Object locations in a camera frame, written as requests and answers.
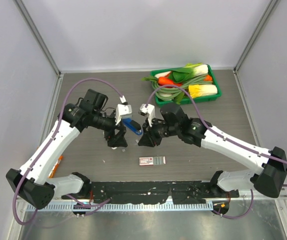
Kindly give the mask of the blue stapler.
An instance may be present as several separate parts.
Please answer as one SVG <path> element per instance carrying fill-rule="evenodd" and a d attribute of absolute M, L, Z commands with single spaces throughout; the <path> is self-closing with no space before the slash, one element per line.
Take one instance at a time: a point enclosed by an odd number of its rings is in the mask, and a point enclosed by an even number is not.
<path fill-rule="evenodd" d="M 135 120 L 131 118 L 125 118 L 122 120 L 122 122 L 127 128 L 129 128 L 137 136 L 140 136 L 143 134 L 142 126 Z"/>

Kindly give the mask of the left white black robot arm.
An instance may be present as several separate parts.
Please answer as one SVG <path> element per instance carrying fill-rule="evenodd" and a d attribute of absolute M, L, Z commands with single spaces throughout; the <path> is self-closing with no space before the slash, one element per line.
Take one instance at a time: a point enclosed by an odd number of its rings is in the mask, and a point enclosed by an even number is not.
<path fill-rule="evenodd" d="M 65 103 L 49 135 L 32 157 L 20 169 L 7 172 L 6 179 L 13 191 L 38 210 L 65 195 L 86 199 L 92 183 L 83 174 L 73 172 L 56 178 L 49 175 L 65 149 L 88 127 L 102 130 L 109 147 L 127 147 L 122 119 L 132 115 L 132 108 L 121 96 L 116 110 L 106 115 L 103 107 L 107 101 L 105 94 L 89 89 L 77 104 Z"/>

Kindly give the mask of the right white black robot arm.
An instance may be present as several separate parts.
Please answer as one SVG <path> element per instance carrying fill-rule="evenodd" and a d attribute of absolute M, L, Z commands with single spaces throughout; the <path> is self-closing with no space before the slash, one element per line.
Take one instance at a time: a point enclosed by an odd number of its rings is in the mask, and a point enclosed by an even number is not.
<path fill-rule="evenodd" d="M 278 198 L 287 177 L 286 153 L 280 147 L 272 150 L 249 144 L 224 133 L 200 118 L 188 117 L 175 103 L 160 109 L 161 119 L 155 117 L 152 104 L 142 104 L 139 113 L 144 116 L 143 135 L 139 146 L 156 147 L 162 139 L 176 136 L 182 142 L 220 153 L 247 169 L 220 171 L 209 185 L 212 196 L 219 198 L 226 192 L 254 189 L 270 198 Z"/>

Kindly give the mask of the red white staple box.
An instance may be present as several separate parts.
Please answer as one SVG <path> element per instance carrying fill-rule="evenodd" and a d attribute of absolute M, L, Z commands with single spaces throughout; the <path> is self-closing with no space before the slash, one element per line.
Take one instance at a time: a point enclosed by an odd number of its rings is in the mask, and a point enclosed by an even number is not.
<path fill-rule="evenodd" d="M 165 156 L 154 156 L 154 157 L 140 157 L 139 166 L 156 166 L 156 165 L 165 165 L 166 157 Z"/>

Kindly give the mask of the green toy long beans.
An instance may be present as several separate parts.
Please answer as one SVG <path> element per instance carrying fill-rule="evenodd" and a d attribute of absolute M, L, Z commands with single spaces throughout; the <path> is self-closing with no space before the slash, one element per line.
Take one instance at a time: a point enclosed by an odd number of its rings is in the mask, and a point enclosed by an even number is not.
<path fill-rule="evenodd" d="M 183 88 L 184 90 L 187 90 L 190 85 L 209 85 L 212 83 L 213 78 L 209 74 L 207 74 L 197 76 L 187 81 L 184 81 L 180 87 Z M 183 92 L 179 88 L 170 86 L 170 87 L 163 87 L 160 90 L 156 91 L 155 96 L 162 101 L 172 101 L 173 99 L 178 97 L 181 93 Z"/>

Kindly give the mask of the orange toy carrot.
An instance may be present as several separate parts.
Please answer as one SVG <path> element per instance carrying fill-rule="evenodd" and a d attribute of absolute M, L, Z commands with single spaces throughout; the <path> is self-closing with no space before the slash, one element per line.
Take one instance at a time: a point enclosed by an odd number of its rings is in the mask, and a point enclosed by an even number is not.
<path fill-rule="evenodd" d="M 157 80 L 157 83 L 160 86 L 165 86 L 165 85 L 172 85 L 172 86 L 178 86 L 178 87 L 182 86 L 181 83 L 175 83 L 171 79 L 169 79 L 168 77 L 165 77 L 165 76 L 159 77 Z"/>

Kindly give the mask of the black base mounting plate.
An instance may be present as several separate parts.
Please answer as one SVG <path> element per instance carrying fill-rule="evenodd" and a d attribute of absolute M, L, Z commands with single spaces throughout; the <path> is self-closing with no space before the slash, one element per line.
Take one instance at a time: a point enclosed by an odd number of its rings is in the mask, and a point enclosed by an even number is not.
<path fill-rule="evenodd" d="M 99 204 L 110 199 L 110 204 L 164 204 L 168 197 L 175 205 L 205 203 L 206 199 L 238 198 L 237 190 L 226 192 L 215 183 L 194 181 L 93 181 L 85 196 Z"/>

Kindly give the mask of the white toy radish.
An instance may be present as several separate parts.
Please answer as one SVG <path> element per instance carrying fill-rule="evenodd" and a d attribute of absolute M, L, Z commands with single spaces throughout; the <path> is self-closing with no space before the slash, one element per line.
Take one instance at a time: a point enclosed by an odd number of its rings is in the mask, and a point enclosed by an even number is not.
<path fill-rule="evenodd" d="M 154 77 L 157 78 L 157 79 L 159 79 L 159 78 L 168 78 L 171 73 L 172 73 L 171 71 L 165 71 L 165 72 L 161 72 L 161 73 L 155 74 Z"/>

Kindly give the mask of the yellow white toy cabbage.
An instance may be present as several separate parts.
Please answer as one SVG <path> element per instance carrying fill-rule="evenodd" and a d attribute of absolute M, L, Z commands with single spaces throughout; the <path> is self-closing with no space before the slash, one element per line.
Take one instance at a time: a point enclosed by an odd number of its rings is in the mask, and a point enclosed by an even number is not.
<path fill-rule="evenodd" d="M 188 86 L 190 96 L 195 98 L 213 96 L 218 93 L 218 89 L 213 84 L 195 84 Z"/>

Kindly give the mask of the white green toy bok choy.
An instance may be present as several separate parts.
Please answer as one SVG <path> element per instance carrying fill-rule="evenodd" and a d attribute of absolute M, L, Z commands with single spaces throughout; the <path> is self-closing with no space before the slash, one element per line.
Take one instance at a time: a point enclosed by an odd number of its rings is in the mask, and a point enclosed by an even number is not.
<path fill-rule="evenodd" d="M 185 82 L 204 74 L 208 74 L 208 65 L 202 63 L 187 64 L 184 67 L 177 67 L 171 70 L 171 77 L 176 83 Z"/>

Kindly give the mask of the colourful snack packet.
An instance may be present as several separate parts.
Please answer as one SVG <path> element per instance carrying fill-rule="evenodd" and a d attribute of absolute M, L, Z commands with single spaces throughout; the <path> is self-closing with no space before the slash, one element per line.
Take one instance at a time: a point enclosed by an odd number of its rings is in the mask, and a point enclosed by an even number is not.
<path fill-rule="evenodd" d="M 49 175 L 48 175 L 48 178 L 53 178 L 61 161 L 63 160 L 63 156 L 61 155 L 58 160 L 56 161 L 55 165 L 53 166 L 52 170 L 50 171 Z"/>

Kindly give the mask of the green plastic tray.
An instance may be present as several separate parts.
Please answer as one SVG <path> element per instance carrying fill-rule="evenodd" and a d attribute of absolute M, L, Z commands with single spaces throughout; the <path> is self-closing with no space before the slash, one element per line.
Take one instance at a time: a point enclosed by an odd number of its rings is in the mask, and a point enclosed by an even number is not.
<path fill-rule="evenodd" d="M 176 88 L 176 86 L 173 86 L 173 85 L 159 85 L 158 84 L 158 78 L 154 77 L 154 75 L 156 75 L 156 74 L 167 72 L 167 71 L 171 71 L 172 69 L 174 69 L 174 68 L 153 70 L 153 71 L 150 72 L 150 76 L 149 77 L 144 77 L 143 80 L 151 82 L 151 87 L 155 91 L 158 91 L 158 90 L 160 90 L 162 88 L 165 88 L 165 87 L 175 87 Z M 220 90 L 220 87 L 219 87 L 219 85 L 218 85 L 218 83 L 216 81 L 216 78 L 215 78 L 215 76 L 214 76 L 214 74 L 212 72 L 212 69 L 211 69 L 210 65 L 208 65 L 208 74 L 203 74 L 203 75 L 210 75 L 212 77 L 213 80 L 212 80 L 212 84 L 210 84 L 210 85 L 215 85 L 217 90 L 218 90 L 218 93 L 216 95 L 212 95 L 212 96 L 203 96 L 203 97 L 194 98 L 193 100 L 194 100 L 195 103 L 214 101 L 214 100 L 216 100 L 217 98 L 219 98 L 222 95 L 222 92 Z M 172 79 L 172 75 L 171 74 L 168 76 L 168 78 L 171 79 L 174 82 L 174 80 Z M 192 101 L 190 100 L 190 98 L 185 93 L 184 94 L 183 93 L 181 93 L 178 97 L 174 98 L 171 101 L 163 101 L 163 100 L 159 99 L 158 97 L 156 97 L 156 92 L 155 92 L 154 98 L 155 98 L 156 104 L 159 107 L 161 107 L 161 106 L 163 106 L 165 104 L 171 103 L 171 102 L 174 102 L 174 103 L 179 104 L 179 105 L 190 104 Z"/>

